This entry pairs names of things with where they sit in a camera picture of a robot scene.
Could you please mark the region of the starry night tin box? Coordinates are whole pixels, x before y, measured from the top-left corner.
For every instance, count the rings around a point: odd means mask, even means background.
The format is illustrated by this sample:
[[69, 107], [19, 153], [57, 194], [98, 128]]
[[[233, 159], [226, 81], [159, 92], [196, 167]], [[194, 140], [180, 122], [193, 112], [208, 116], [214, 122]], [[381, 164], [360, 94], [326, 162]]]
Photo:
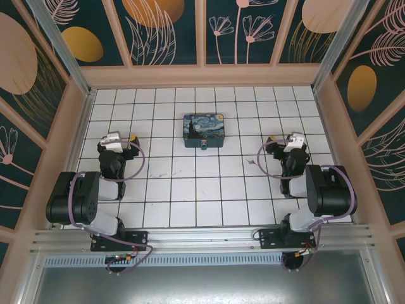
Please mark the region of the starry night tin box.
[[186, 148], [222, 148], [225, 140], [224, 116], [215, 113], [187, 114], [183, 117], [183, 140]]

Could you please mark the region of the aluminium table side strip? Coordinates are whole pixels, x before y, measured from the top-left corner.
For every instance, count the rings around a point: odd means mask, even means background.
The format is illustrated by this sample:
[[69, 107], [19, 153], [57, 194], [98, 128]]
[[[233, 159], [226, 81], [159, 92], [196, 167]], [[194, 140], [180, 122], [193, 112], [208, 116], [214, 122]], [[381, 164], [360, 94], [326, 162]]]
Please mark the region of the aluminium table side strip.
[[80, 112], [79, 121], [75, 133], [73, 134], [70, 152], [65, 162], [64, 171], [76, 172], [78, 168], [78, 161], [80, 159], [82, 145], [85, 141], [85, 134], [87, 132], [87, 124], [89, 123], [90, 114], [96, 98], [96, 90], [91, 89], [84, 98], [83, 107]]

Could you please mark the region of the grey metal sheet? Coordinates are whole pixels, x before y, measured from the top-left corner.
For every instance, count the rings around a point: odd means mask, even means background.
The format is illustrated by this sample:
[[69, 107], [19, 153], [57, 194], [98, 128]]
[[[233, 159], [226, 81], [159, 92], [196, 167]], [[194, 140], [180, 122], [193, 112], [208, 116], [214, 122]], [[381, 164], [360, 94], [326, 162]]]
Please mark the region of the grey metal sheet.
[[324, 251], [297, 272], [282, 266], [39, 267], [32, 304], [391, 304], [358, 251]]

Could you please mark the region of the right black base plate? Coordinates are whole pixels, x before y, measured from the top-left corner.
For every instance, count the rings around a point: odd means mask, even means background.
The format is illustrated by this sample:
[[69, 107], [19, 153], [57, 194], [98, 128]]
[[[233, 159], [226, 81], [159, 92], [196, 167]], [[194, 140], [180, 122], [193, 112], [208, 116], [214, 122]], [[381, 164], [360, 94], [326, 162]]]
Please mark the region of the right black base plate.
[[316, 240], [312, 232], [283, 232], [281, 229], [260, 229], [259, 243], [261, 249], [301, 249], [315, 248]]

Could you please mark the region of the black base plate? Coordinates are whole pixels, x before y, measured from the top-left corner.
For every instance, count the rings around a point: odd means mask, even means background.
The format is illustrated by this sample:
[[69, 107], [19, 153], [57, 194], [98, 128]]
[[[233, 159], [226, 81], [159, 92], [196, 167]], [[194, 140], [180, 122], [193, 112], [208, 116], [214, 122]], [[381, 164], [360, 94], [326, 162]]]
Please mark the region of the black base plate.
[[[147, 231], [126, 231], [123, 236], [114, 235], [112, 238], [134, 244], [139, 251], [146, 251], [145, 247], [139, 244], [147, 244], [148, 232]], [[101, 236], [92, 235], [90, 244], [91, 252], [116, 252], [116, 251], [133, 251], [134, 249], [127, 244], [117, 243], [110, 239]]]
[[283, 232], [281, 229], [260, 229], [259, 243], [261, 249], [301, 249], [315, 248], [316, 240], [312, 232]]

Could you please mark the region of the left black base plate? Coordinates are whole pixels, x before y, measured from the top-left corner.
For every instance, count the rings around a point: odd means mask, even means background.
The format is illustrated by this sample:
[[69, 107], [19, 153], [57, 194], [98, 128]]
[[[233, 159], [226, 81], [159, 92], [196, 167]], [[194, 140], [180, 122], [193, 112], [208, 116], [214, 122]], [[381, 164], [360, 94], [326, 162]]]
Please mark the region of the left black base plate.
[[[147, 244], [148, 232], [147, 231], [126, 231], [123, 236], [114, 235], [112, 238], [134, 244], [139, 251], [146, 251], [145, 247], [139, 244]], [[134, 249], [127, 244], [117, 243], [110, 239], [101, 236], [92, 235], [90, 244], [91, 252], [116, 252], [116, 251], [133, 251]]]

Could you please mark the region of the left aluminium frame post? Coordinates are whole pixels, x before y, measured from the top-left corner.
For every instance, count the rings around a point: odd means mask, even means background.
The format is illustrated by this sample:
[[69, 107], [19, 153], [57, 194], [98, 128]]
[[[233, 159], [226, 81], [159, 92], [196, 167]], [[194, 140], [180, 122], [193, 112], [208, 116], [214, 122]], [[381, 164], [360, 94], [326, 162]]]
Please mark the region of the left aluminium frame post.
[[38, 19], [39, 24], [45, 31], [47, 37], [53, 43], [56, 52], [59, 54], [62, 62], [67, 67], [80, 91], [85, 97], [88, 97], [91, 92], [91, 87], [82, 73], [76, 59], [69, 50], [69, 47], [62, 37], [59, 28], [54, 23], [51, 15], [48, 13], [45, 4], [42, 2], [42, 0], [27, 0], [27, 4], [30, 6], [34, 16]]

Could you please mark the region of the aluminium frame post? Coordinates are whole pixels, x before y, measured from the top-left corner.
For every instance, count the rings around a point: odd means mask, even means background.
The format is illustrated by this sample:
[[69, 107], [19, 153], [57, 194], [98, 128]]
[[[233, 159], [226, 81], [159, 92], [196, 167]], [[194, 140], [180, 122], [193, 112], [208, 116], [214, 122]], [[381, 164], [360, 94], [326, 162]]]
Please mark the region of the aluminium frame post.
[[38, 19], [39, 24], [45, 31], [47, 37], [53, 43], [56, 52], [59, 54], [62, 62], [67, 67], [80, 91], [85, 97], [88, 97], [91, 92], [91, 87], [82, 73], [76, 59], [69, 50], [69, 47], [62, 37], [59, 28], [54, 23], [51, 15], [48, 13], [45, 4], [42, 2], [42, 0], [27, 0], [27, 4], [30, 6], [34, 16]]
[[317, 95], [323, 83], [326, 81], [332, 67], [342, 53], [345, 45], [352, 36], [360, 19], [364, 15], [370, 0], [354, 0], [349, 8], [343, 22], [335, 34], [325, 56], [323, 57], [319, 69], [311, 83], [312, 92]]

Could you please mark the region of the right aluminium frame post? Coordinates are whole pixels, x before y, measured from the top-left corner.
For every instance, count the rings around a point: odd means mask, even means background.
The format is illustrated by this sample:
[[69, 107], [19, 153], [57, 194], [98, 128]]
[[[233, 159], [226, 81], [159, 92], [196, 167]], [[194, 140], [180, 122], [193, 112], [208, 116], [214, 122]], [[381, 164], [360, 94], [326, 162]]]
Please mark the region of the right aluminium frame post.
[[323, 83], [326, 81], [332, 67], [342, 53], [345, 45], [352, 36], [360, 19], [364, 15], [370, 0], [354, 0], [349, 8], [343, 22], [335, 34], [325, 56], [323, 57], [319, 69], [311, 83], [312, 92], [317, 95]]

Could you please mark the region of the aluminium mounting rail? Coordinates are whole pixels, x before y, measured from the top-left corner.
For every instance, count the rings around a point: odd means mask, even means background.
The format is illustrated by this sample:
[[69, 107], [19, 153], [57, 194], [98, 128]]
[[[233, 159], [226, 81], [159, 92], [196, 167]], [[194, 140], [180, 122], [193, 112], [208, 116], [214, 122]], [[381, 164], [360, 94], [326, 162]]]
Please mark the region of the aluminium mounting rail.
[[[214, 228], [148, 229], [148, 245], [157, 254], [164, 253], [234, 253], [259, 251], [259, 227], [236, 226]], [[29, 246], [31, 253], [90, 253], [91, 238], [77, 230], [41, 230]], [[332, 224], [321, 228], [320, 250], [363, 250], [375, 246], [367, 225]]]

